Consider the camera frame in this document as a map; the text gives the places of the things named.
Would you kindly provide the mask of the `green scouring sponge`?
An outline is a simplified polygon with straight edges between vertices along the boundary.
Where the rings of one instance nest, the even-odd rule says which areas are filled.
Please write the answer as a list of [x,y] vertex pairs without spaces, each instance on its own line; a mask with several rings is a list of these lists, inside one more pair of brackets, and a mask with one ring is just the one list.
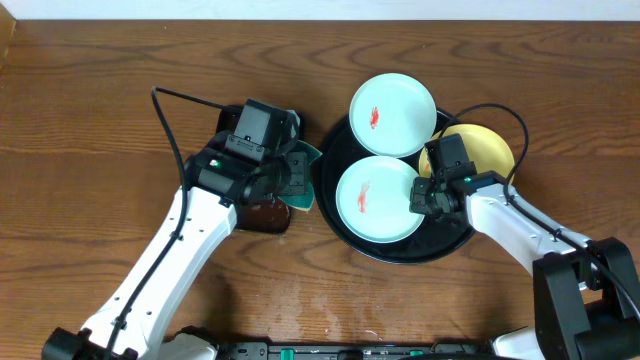
[[301,158],[302,153],[304,153],[304,163],[295,161],[291,166],[290,192],[280,195],[279,199],[292,208],[309,211],[312,208],[315,197],[311,182],[312,164],[322,156],[322,152],[312,145],[299,140],[288,156],[295,155],[297,158]]

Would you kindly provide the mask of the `yellow plate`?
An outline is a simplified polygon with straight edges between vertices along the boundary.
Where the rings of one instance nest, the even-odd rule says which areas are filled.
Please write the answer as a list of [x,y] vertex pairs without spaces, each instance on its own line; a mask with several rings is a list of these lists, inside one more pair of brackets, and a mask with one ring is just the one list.
[[489,128],[475,124],[453,125],[445,136],[459,134],[463,140],[469,160],[478,173],[494,171],[506,178],[515,161],[506,141]]

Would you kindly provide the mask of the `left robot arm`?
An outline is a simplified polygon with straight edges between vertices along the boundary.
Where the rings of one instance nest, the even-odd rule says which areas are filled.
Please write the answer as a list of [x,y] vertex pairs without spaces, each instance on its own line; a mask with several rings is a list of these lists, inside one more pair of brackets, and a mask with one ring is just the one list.
[[311,164],[320,151],[303,142],[207,145],[178,163],[182,184],[158,232],[112,297],[77,333],[57,328],[44,359],[214,359],[218,349],[192,333],[166,341],[184,296],[244,212],[282,199],[310,207]]

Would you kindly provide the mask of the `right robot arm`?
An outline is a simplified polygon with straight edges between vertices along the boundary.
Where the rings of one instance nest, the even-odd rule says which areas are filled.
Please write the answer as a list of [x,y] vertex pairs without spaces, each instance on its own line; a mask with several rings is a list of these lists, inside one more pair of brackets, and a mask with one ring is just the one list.
[[506,250],[533,278],[535,324],[491,342],[504,359],[632,359],[639,355],[639,278],[628,247],[592,240],[521,198],[494,172],[417,177],[414,213],[454,215]]

